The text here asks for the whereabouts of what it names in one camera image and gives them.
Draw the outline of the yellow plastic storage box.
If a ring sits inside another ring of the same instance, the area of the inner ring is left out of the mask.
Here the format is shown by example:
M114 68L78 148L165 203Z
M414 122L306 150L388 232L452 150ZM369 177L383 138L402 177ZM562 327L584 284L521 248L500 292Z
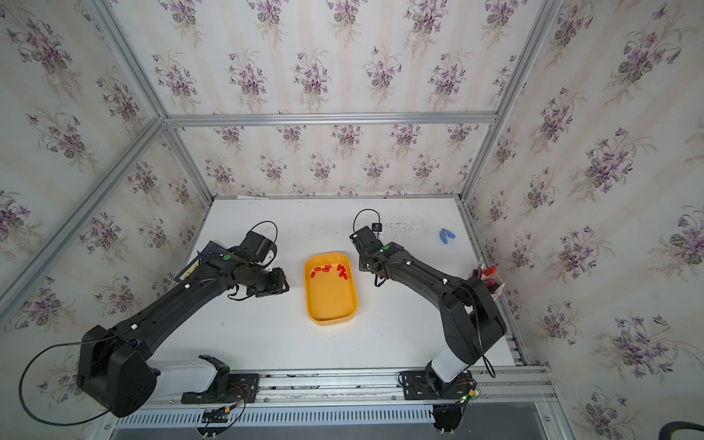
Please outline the yellow plastic storage box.
M330 265L330 272L310 273L317 267ZM343 265L348 280L340 277L338 265ZM356 286L350 260L340 252L320 254L309 258L304 264L304 297L306 312L311 321L319 326L333 326L351 320L359 309Z

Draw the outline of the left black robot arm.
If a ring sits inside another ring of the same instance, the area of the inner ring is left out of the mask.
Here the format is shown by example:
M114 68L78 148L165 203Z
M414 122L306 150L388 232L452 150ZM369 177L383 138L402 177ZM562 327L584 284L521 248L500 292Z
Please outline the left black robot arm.
M222 293L247 287L249 297L287 293L281 268L270 271L228 250L200 254L186 278L158 300L110 328L95 326L77 342L76 386L106 412L133 414L157 389L163 370L148 360L186 320Z

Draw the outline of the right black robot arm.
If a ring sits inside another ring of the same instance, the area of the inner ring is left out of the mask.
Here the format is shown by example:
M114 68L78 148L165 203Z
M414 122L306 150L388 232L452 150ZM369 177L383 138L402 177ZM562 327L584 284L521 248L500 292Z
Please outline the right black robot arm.
M507 326L483 280L439 271L395 242L382 243L369 227L352 233L350 241L359 254L361 271L373 274L377 287L399 282L440 313L447 347L426 366L423 389L435 398L449 396L452 387L468 384L464 371L480 360L489 375L495 375L486 353L505 337Z

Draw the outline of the dark blue booklet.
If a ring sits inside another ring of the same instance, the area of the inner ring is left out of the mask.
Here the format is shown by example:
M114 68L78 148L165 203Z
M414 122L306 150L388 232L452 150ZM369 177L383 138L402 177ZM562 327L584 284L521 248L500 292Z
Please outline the dark blue booklet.
M196 252L196 256L188 262L185 267L173 278L174 282L182 283L198 268L200 261L208 256L220 252L222 247L214 241L209 241L207 245Z

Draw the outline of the blue plastic clip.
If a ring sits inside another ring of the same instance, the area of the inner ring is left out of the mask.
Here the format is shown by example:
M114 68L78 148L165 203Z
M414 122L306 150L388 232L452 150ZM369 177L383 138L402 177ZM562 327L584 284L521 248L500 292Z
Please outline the blue plastic clip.
M447 245L451 240L456 238L456 235L446 228L439 231L439 237L443 244Z

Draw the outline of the pink pen holder cup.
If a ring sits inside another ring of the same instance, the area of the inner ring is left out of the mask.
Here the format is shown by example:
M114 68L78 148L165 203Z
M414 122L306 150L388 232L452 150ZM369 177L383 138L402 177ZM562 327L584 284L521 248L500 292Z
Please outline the pink pen holder cup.
M481 264L477 269L474 269L472 275L476 276L486 285L494 302L501 297L505 287L505 282L502 280L500 271L496 266L486 266L485 264Z

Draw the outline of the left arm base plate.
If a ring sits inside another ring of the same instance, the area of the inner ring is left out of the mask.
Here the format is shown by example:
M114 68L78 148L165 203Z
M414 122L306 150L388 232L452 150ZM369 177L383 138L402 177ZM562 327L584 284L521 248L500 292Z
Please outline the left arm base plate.
M181 396L181 404L225 404L235 403L239 399L243 399L246 403L254 403L259 384L260 375L256 373L230 373L227 377L216 376L204 392L185 392Z

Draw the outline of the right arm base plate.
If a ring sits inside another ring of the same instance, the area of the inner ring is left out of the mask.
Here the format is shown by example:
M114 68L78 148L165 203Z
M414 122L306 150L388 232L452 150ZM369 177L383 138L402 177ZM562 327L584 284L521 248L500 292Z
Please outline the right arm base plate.
M406 401L453 401L464 403L477 394L477 382L469 372L443 382L432 370L407 370L397 376Z

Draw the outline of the aluminium rail frame front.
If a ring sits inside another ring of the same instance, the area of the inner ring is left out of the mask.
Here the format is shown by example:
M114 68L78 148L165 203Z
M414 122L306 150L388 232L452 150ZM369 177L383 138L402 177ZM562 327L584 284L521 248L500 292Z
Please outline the aluminium rail frame front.
M269 370L236 374L230 414L223 403L182 403L159 398L122 418L107 415L87 428L86 439L127 434L185 432L187 438L224 439L244 428L423 425L440 435L488 425L526 422L546 439L572 439L557 390L542 367L499 367L494 375L468 368L433 390L423 370Z

